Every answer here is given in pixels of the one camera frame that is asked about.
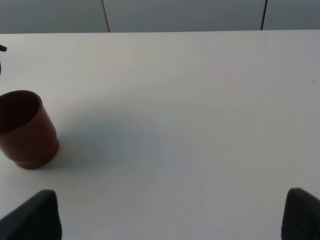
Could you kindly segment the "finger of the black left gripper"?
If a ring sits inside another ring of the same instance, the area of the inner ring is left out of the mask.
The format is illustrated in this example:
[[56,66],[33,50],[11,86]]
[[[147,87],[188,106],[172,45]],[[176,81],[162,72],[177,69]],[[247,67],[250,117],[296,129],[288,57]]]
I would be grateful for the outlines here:
[[0,45],[0,51],[1,52],[6,52],[7,51],[7,47]]

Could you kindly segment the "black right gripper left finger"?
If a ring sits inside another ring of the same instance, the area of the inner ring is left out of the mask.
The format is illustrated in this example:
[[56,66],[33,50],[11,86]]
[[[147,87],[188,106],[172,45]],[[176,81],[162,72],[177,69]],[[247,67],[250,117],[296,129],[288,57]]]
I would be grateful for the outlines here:
[[56,192],[41,190],[0,219],[2,240],[61,240],[62,224]]

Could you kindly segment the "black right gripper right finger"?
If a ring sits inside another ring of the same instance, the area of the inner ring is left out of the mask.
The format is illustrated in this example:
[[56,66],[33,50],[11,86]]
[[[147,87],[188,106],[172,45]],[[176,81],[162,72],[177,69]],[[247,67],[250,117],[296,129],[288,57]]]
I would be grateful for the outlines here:
[[302,188],[291,188],[286,196],[281,225],[283,240],[320,238],[320,200]]

